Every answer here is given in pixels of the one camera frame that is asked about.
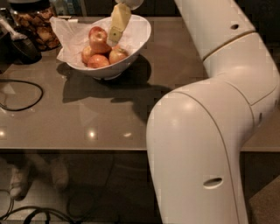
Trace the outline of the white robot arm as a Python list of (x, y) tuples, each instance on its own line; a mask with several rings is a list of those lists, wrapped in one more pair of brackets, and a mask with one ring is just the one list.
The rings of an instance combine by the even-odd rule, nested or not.
[(279, 101), (279, 72), (235, 0), (174, 0), (208, 75), (150, 112), (146, 147), (163, 224), (249, 224), (240, 150)]

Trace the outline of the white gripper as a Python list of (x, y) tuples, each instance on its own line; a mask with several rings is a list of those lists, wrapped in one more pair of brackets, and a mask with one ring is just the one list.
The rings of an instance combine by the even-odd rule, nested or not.
[(111, 13), (108, 40), (118, 43), (130, 21), (131, 11), (138, 9), (144, 0), (115, 0), (117, 5)]

